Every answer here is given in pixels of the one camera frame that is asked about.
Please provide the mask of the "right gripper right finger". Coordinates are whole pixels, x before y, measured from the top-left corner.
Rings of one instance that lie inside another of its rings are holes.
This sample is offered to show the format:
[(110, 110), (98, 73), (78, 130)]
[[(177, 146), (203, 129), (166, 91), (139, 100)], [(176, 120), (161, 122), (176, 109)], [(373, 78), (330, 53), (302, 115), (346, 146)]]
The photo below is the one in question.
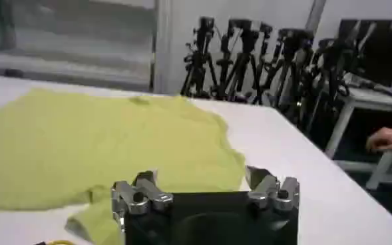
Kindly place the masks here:
[(299, 182), (295, 177), (285, 177), (283, 182), (270, 171), (246, 166), (245, 179), (250, 187), (247, 195), (260, 210), (273, 208), (290, 212), (299, 208)]

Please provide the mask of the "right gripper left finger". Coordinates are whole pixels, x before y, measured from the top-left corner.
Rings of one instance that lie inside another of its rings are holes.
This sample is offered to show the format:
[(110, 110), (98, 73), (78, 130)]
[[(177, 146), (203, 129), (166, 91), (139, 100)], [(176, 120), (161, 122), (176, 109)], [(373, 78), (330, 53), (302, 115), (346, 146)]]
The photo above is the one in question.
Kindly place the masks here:
[(174, 203), (174, 195), (161, 190), (156, 184), (156, 170), (139, 172), (131, 183), (125, 180), (115, 182), (110, 190), (113, 214), (144, 215), (151, 210), (166, 212)]

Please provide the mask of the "person's hand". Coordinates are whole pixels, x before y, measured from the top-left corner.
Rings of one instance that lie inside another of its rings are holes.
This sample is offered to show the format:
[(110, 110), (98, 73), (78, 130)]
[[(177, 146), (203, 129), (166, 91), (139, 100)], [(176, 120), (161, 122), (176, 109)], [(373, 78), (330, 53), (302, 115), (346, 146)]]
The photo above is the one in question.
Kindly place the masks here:
[(372, 151), (392, 150), (392, 128), (383, 127), (368, 137), (366, 149)]

